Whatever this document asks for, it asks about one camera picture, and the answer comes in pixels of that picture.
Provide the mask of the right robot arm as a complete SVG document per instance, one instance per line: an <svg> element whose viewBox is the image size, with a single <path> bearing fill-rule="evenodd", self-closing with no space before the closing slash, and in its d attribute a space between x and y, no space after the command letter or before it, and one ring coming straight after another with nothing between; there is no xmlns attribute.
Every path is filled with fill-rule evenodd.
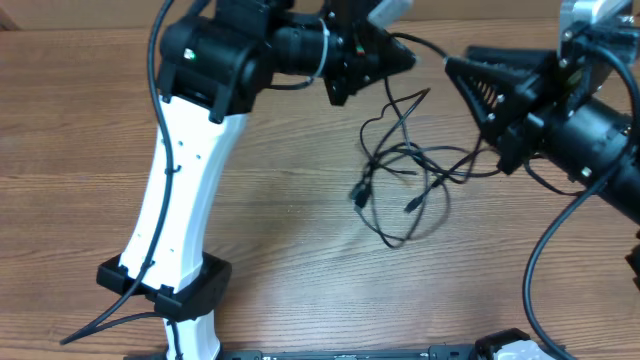
<svg viewBox="0 0 640 360"><path fill-rule="evenodd" d="M609 168L599 196L639 219L639 137L633 117L595 98L589 80L611 67L600 59L561 66L553 50L472 46L445 72L469 107L480 135L512 174L541 156L591 187Z"/></svg>

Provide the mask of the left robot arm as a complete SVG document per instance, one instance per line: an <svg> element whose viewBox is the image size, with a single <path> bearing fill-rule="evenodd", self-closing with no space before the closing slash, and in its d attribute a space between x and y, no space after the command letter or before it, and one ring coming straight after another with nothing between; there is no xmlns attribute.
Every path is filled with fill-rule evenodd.
<svg viewBox="0 0 640 360"><path fill-rule="evenodd" d="M258 94L277 73L321 80L341 106L359 90L411 69L388 27L408 1L328 1L301 14L289 1L227 0L212 17L196 2L150 43L160 125L139 217L98 283L142 295L163 320L167 359L218 359L214 311L231 276L204 235L220 177Z"/></svg>

